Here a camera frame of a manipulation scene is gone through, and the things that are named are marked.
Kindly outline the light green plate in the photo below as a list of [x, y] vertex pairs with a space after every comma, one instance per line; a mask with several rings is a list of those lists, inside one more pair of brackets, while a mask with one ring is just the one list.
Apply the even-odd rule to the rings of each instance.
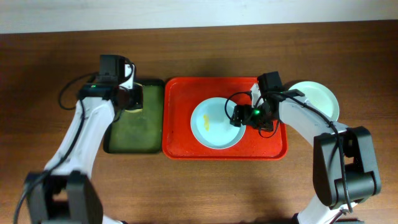
[[326, 86], [317, 82], [304, 81], [298, 82], [289, 88], [289, 90], [294, 89], [304, 93], [314, 107], [331, 118], [330, 95], [333, 92]]

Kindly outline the light blue plate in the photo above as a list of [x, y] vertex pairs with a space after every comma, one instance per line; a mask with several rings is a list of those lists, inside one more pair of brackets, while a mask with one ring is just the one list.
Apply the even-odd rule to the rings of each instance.
[[236, 103], [226, 98], [214, 97], [199, 103], [190, 118], [190, 127], [195, 139], [205, 147], [214, 150], [227, 149], [236, 145], [246, 132], [245, 126], [230, 124], [225, 111], [233, 113]]

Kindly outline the green yellow sponge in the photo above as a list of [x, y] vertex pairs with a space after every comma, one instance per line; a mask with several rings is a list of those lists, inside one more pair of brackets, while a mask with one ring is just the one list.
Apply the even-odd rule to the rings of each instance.
[[128, 113], [139, 113], [140, 111], [142, 111], [142, 108], [136, 108], [133, 110], [125, 110], [125, 112], [128, 112]]

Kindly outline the white plate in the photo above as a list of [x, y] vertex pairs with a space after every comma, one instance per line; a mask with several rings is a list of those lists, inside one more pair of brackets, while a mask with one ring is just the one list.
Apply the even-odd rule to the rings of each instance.
[[330, 95], [330, 106], [331, 106], [331, 118], [337, 121], [340, 115], [340, 106], [338, 100], [334, 94]]

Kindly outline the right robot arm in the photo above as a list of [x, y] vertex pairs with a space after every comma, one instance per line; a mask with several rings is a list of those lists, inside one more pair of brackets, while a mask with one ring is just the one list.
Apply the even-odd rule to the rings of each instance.
[[332, 121], [298, 90], [247, 93], [252, 103], [227, 115], [231, 125], [274, 132], [272, 122], [295, 129], [313, 147], [315, 196], [293, 223], [335, 223], [342, 215], [381, 191], [371, 133]]

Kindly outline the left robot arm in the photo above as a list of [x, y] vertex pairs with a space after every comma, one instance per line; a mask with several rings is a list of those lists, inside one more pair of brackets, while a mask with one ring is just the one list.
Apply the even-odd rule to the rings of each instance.
[[55, 155], [43, 172], [31, 172], [24, 183], [31, 223], [115, 223], [106, 216], [91, 183], [102, 138], [116, 120], [115, 107], [142, 108], [140, 84], [84, 85], [75, 115]]

